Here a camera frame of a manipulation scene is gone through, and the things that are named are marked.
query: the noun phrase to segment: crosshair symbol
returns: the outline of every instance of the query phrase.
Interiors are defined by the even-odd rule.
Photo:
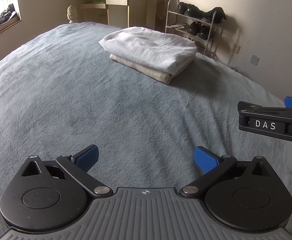
[[[145,189],[145,190],[141,191],[141,193],[142,193],[142,194],[145,194],[145,195],[148,195],[149,193],[151,193],[151,191]]]

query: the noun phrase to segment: folded white sheet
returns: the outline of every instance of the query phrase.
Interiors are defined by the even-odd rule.
[[[177,75],[179,75],[185,68],[188,67],[188,65],[196,58],[193,57],[187,61],[184,62],[184,66],[175,74],[175,75],[172,75],[172,74],[169,74],[167,72],[163,72],[163,71],[160,71],[158,69],[154,69],[154,68],[151,68],[151,67],[147,67],[147,66],[143,66],[143,65],[140,65],[138,63],[135,63],[135,62],[132,62],[132,61],[129,61],[129,60],[126,60],[122,57],[119,57],[117,55],[114,55],[114,54],[110,54],[110,59],[113,60],[113,61],[117,61],[121,64],[124,64],[128,67],[131,67],[131,68],[134,68],[142,73],[144,73],[145,75],[149,76],[149,77],[152,77],[162,83],[165,83],[165,84],[169,84],[170,81],[176,77]]]
[[[100,45],[108,52],[137,64],[175,75],[195,57],[193,41],[143,27],[130,27],[107,35]]]

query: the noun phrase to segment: triangular cutout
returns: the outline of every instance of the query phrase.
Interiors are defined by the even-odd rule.
[[[252,171],[252,174],[258,175],[258,176],[270,177],[267,169],[265,168],[265,166],[262,163],[256,163],[256,166],[255,166],[254,170]]]
[[[41,174],[36,162],[30,162],[22,173],[23,177]]]

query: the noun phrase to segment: desk drawer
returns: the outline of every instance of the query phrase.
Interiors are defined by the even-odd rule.
[[[106,0],[106,4],[114,4],[114,5],[126,5],[127,6],[127,0]]]
[[[84,3],[81,5],[82,9],[106,9],[105,3]]]

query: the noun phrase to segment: folded beige towel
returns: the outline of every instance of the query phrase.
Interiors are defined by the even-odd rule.
[[[154,69],[154,68],[151,68],[151,67],[147,67],[147,66],[143,66],[143,65],[140,65],[140,64],[137,64],[135,62],[132,62],[132,61],[129,61],[129,60],[126,60],[122,57],[119,57],[119,56],[116,56],[115,54],[110,54],[110,59],[112,59],[113,61],[116,61],[116,62],[119,62],[121,64],[124,64],[128,67],[131,67],[131,68],[134,68],[142,73],[144,73],[145,75],[149,76],[149,77],[152,77],[162,83],[165,83],[165,84],[169,84],[170,81],[176,77],[177,75],[179,75],[185,68],[188,67],[188,65],[196,58],[195,57],[192,57],[191,59],[188,59],[185,61],[185,65],[184,67],[182,67],[177,73],[176,75],[172,75],[172,74],[169,74],[167,72],[163,72],[163,71],[160,71],[158,69]]]

